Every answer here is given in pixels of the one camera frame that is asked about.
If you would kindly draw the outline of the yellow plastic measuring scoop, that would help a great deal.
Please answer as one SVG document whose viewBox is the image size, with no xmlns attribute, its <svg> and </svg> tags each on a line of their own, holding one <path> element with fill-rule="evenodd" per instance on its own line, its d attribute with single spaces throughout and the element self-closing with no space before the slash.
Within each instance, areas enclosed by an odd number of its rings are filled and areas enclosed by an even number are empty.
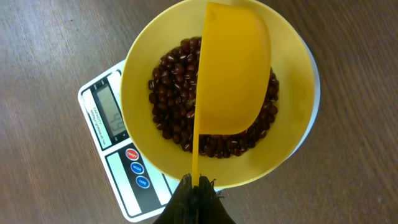
<svg viewBox="0 0 398 224">
<path fill-rule="evenodd" d="M 232 135 L 248 128 L 263 104 L 271 68 L 265 22 L 246 7 L 208 2 L 198 67 L 192 184 L 199 183 L 202 134 Z"/>
</svg>

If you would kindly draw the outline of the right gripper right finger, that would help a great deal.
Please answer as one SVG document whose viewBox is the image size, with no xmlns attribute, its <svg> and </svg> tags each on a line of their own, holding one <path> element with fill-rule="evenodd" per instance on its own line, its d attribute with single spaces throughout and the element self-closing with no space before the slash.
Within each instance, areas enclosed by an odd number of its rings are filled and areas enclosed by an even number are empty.
<svg viewBox="0 0 398 224">
<path fill-rule="evenodd" d="M 214 190 L 214 181 L 205 176 L 199 177 L 198 223 L 199 224 L 235 224 L 220 201 L 221 196 Z"/>
</svg>

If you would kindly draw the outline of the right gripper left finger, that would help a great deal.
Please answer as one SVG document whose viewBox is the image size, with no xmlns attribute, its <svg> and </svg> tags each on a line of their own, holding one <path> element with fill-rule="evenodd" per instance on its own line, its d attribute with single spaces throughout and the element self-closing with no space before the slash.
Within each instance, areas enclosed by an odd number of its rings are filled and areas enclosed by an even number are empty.
<svg viewBox="0 0 398 224">
<path fill-rule="evenodd" d="M 197 196 L 192 186 L 190 174 L 179 182 L 164 211 L 154 224 L 194 224 L 197 212 Z"/>
</svg>

